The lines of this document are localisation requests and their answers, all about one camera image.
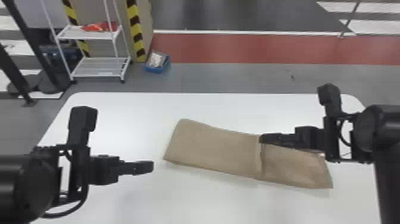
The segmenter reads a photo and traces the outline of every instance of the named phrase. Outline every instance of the yellow and black striped pillar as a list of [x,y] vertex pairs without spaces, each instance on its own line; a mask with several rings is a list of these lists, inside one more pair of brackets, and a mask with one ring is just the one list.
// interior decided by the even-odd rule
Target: yellow and black striped pillar
[[142,26],[140,24],[139,9],[136,0],[126,0],[130,34],[133,38],[133,48],[136,53],[136,61],[146,61],[146,50],[143,43]]
[[[70,0],[62,0],[62,4],[64,4],[64,9],[67,13],[70,23],[74,26],[79,26],[78,17],[76,16],[76,12],[72,7]],[[89,46],[86,41],[78,40],[78,46],[83,51],[85,56],[90,57]]]

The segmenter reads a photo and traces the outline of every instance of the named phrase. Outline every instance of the shelf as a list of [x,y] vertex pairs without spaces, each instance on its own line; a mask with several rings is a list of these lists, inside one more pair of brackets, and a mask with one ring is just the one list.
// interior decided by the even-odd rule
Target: shelf
[[58,35],[58,39],[71,40],[115,40],[121,33],[122,26],[119,25],[117,31],[112,32],[87,32],[82,30],[81,26],[66,26]]
[[73,77],[121,77],[124,80],[128,58],[83,58],[72,72]]

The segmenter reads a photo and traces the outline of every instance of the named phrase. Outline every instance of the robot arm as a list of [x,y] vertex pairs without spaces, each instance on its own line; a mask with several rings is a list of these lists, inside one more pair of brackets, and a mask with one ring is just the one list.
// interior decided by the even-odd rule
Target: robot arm
[[[400,223],[400,106],[372,105],[362,113],[342,111],[340,90],[332,84],[318,88],[325,107],[324,128],[296,127],[294,134],[266,133],[260,142],[299,150],[317,150],[333,163],[374,163],[382,224]],[[353,124],[350,142],[342,136],[343,123]],[[351,158],[340,156],[339,141],[351,148]]]
[[[27,155],[0,156],[0,222],[28,223],[38,217],[53,219],[78,210],[85,203],[89,185],[109,185],[121,175],[153,171],[152,161],[126,163],[117,156],[90,156],[89,133],[95,130],[97,110],[74,107],[65,145],[35,147]],[[60,157],[70,162],[68,191],[60,190],[63,169]],[[53,207],[78,202],[74,207],[48,213]]]

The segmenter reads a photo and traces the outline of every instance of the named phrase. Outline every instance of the beige towel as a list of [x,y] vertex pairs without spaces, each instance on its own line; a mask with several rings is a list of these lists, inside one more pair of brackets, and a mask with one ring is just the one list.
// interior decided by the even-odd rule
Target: beige towel
[[332,179],[322,156],[260,144],[258,138],[259,135],[182,119],[174,130],[164,159],[290,186],[332,188]]

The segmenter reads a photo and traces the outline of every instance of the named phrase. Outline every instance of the white floor marking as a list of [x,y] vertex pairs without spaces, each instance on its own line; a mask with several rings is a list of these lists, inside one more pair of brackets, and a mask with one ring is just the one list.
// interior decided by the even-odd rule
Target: white floor marking
[[[26,76],[28,74],[39,74],[41,69],[21,69],[20,72],[22,75]],[[7,78],[3,70],[0,70],[0,92],[7,91],[7,85],[10,83],[10,80]]]
[[349,29],[356,34],[400,35],[400,21],[352,20]]
[[0,15],[0,30],[20,30],[20,28],[11,16]]
[[[238,30],[154,30],[165,34],[222,34],[222,35],[297,35],[297,36],[338,36],[340,32],[297,32],[297,31],[238,31]],[[355,36],[352,32],[345,36]]]
[[44,94],[42,92],[31,92],[29,93],[30,97],[33,99],[58,99],[61,97],[63,93],[59,92],[57,94]]
[[[328,12],[349,13],[353,10],[354,2],[317,2]],[[362,2],[357,8],[358,13],[400,13],[400,3]]]
[[28,42],[25,40],[0,40],[3,46],[6,46],[5,51],[10,55],[32,55],[35,56]]

